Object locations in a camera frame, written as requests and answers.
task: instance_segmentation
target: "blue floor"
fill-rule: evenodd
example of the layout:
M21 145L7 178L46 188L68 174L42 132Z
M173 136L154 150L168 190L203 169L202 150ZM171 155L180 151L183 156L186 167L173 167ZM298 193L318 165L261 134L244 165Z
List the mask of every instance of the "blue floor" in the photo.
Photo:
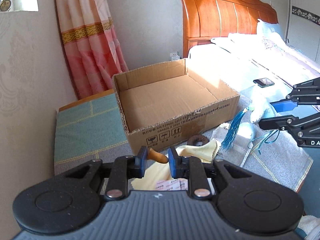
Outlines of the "blue floor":
M320 149L305 148L313 159L311 169L299 192L305 203L305 212L320 218Z

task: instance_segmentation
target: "headboard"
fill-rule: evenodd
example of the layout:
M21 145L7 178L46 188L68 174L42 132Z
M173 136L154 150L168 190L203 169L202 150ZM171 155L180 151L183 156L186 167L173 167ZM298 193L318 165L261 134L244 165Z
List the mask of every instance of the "headboard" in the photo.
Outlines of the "headboard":
M183 57L195 45L229 33L256 34L258 18L278 23L276 11L260 0L181 0Z

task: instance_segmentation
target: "open cardboard box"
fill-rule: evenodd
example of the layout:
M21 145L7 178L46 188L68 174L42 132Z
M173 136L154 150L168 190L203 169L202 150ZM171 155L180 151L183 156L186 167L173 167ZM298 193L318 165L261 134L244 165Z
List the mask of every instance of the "open cardboard box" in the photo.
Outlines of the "open cardboard box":
M214 68L190 59L113 76L122 124L132 152L156 151L231 120L240 95Z

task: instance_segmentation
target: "gray ribbed panel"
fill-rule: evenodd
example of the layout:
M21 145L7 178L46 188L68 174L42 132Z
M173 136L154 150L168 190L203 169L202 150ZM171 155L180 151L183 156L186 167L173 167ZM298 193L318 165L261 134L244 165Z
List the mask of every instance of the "gray ribbed panel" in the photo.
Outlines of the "gray ribbed panel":
M20 233L15 240L299 240L295 233L260 237L235 232L209 202L186 191L132 191L123 201L108 202L100 215L63 236Z

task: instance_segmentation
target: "sheer curtain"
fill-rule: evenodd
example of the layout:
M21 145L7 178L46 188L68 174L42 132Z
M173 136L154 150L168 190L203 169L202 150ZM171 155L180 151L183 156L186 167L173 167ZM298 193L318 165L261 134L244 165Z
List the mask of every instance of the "sheer curtain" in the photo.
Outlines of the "sheer curtain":
M56 0L59 24L78 98L112 88L128 71L107 0Z

